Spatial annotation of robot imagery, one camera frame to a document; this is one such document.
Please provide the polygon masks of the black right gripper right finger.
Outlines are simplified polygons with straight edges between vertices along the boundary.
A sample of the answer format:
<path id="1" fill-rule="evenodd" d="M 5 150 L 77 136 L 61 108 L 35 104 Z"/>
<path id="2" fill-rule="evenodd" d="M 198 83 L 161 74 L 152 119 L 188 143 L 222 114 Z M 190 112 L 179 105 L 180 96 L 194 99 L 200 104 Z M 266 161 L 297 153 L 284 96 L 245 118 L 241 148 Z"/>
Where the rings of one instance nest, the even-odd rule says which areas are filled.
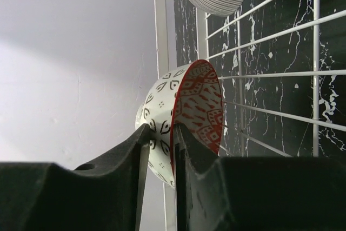
<path id="1" fill-rule="evenodd" d="M 178 230 L 345 230 L 345 166 L 320 157 L 219 157 L 174 126 Z"/>

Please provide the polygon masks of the red patterned bowl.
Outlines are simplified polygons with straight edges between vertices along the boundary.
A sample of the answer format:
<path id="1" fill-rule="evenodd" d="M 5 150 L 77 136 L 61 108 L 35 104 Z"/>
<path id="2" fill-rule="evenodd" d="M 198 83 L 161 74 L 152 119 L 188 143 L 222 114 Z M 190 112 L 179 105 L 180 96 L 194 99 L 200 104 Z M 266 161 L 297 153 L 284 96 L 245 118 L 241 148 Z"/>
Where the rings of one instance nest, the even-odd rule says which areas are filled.
<path id="1" fill-rule="evenodd" d="M 148 124 L 152 134 L 148 166 L 175 186 L 173 127 L 183 123 L 215 154 L 222 137 L 223 105 L 217 73 L 207 60 L 196 60 L 160 77 L 139 106 L 135 127 Z"/>

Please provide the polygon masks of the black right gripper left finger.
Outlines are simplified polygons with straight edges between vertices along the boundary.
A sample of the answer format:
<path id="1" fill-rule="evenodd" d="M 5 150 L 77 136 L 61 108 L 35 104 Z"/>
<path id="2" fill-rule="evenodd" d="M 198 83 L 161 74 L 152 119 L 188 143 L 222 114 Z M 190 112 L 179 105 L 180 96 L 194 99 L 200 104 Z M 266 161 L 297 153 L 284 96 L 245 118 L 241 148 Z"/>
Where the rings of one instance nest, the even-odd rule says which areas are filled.
<path id="1" fill-rule="evenodd" d="M 1 164 L 1 230 L 139 230 L 150 127 L 75 170 Z"/>

